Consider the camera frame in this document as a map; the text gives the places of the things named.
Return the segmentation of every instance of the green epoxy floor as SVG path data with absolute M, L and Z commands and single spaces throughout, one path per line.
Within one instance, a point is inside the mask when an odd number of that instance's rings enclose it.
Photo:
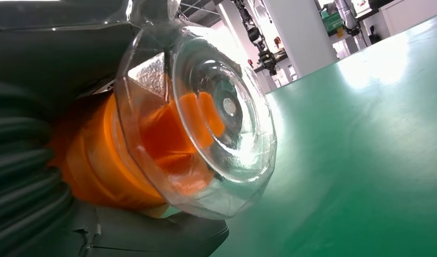
M 268 95 L 260 202 L 220 256 L 437 256 L 437 17 Z

